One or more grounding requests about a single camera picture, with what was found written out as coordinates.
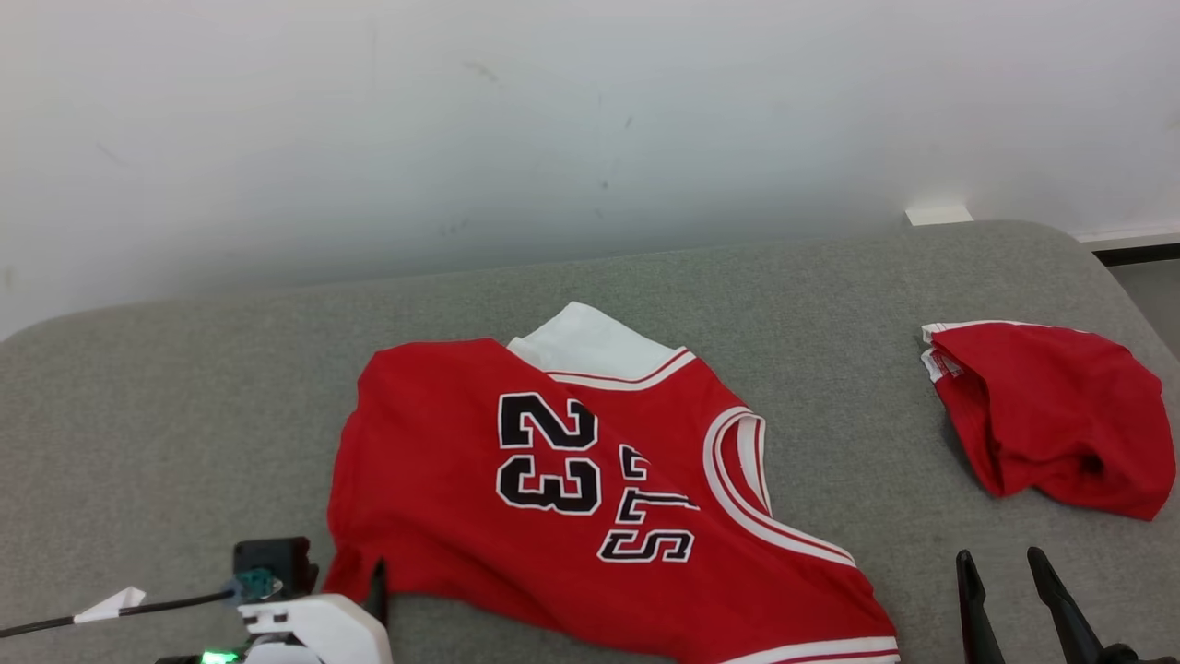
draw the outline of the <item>printed number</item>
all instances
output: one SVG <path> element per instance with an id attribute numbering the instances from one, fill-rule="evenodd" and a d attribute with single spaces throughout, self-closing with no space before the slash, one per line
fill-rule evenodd
<path id="1" fill-rule="evenodd" d="M 535 430 L 558 452 L 588 451 L 598 442 L 598 420 L 575 400 L 566 403 L 572 429 L 536 393 L 502 395 L 499 410 L 502 449 L 532 449 Z M 525 488 L 535 479 L 539 488 Z M 571 485 L 576 487 L 573 491 L 569 489 Z M 512 507 L 552 509 L 559 514 L 589 515 L 602 504 L 598 467 L 585 458 L 566 458 L 565 475 L 537 478 L 533 455 L 512 455 L 500 466 L 496 491 Z"/>

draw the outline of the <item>gray cushion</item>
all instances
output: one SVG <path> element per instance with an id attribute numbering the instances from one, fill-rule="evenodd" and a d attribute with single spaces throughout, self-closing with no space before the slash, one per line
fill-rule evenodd
<path id="1" fill-rule="evenodd" d="M 962 658 L 955 553 L 970 548 L 1009 662 L 1058 662 L 1024 550 L 1040 545 L 1100 638 L 1180 650 L 1180 509 L 1153 524 L 974 480 L 918 361 L 918 326 L 1015 318 L 1097 331 L 1180 367 L 1071 238 L 994 222 L 398 278 L 53 320 L 0 344 L 0 626 L 126 586 L 211 592 L 242 539 L 306 534 L 327 564 L 340 428 L 369 356 L 529 331 L 570 300 L 686 346 L 769 422 L 775 515 L 851 551 L 916 663 Z M 638 662 L 430 598 L 399 598 L 398 664 Z M 0 640 L 5 662 L 153 662 L 236 645 L 218 605 Z"/>

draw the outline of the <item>white tag on cable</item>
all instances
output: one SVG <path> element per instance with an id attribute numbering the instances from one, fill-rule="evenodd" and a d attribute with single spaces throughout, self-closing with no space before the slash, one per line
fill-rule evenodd
<path id="1" fill-rule="evenodd" d="M 127 586 L 94 606 L 91 606 L 86 611 L 74 616 L 74 623 L 92 623 L 94 620 L 118 618 L 120 609 L 139 606 L 139 603 L 143 601 L 145 597 L 148 597 L 148 593 L 135 586 Z"/>

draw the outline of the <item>white plastic piece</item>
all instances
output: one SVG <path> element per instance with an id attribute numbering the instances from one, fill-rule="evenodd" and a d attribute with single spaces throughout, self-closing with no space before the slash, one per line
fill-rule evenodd
<path id="1" fill-rule="evenodd" d="M 94 606 L 91 606 L 86 611 L 74 616 L 74 624 L 118 618 L 120 609 L 139 606 L 139 603 L 143 601 L 145 597 L 148 597 L 148 593 L 135 586 L 127 586 Z"/>
<path id="2" fill-rule="evenodd" d="M 250 649 L 243 664 L 320 664 L 320 658 L 307 646 L 260 643 Z"/>
<path id="3" fill-rule="evenodd" d="M 340 594 L 314 594 L 293 601 L 237 607 L 251 635 L 291 633 L 323 664 L 393 664 L 389 635 L 380 620 Z M 245 664 L 274 662 L 260 649 Z"/>
<path id="4" fill-rule="evenodd" d="M 975 221 L 965 205 L 945 205 L 942 208 L 910 208 L 905 210 L 910 225 L 930 225 L 933 223 L 959 223 Z"/>

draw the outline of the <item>red basketball jersey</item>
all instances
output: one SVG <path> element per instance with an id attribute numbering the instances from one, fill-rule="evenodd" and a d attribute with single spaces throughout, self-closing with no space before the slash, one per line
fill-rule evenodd
<path id="1" fill-rule="evenodd" d="M 427 593 L 684 664 L 898 660 L 844 550 L 771 518 L 765 423 L 684 349 L 577 302 L 509 348 L 374 356 L 324 590 Z"/>

